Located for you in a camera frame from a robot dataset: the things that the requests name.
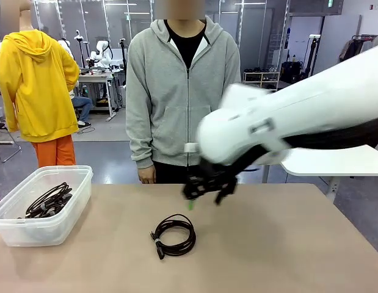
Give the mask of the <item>person's right hand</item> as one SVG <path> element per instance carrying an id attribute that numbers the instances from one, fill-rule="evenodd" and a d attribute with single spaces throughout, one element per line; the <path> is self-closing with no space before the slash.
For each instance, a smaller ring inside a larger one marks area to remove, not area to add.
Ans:
<path id="1" fill-rule="evenodd" d="M 156 170 L 154 166 L 148 168 L 140 168 L 137 170 L 139 180 L 142 184 L 155 184 L 156 183 Z"/>

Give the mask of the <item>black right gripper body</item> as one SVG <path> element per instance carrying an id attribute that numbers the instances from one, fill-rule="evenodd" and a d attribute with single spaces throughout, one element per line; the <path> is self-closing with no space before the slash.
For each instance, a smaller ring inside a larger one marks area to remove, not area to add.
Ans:
<path id="1" fill-rule="evenodd" d="M 183 187 L 183 195 L 201 197 L 208 192 L 218 192 L 221 186 L 238 174 L 238 165 L 213 164 L 201 158 L 196 169 L 189 174 Z"/>

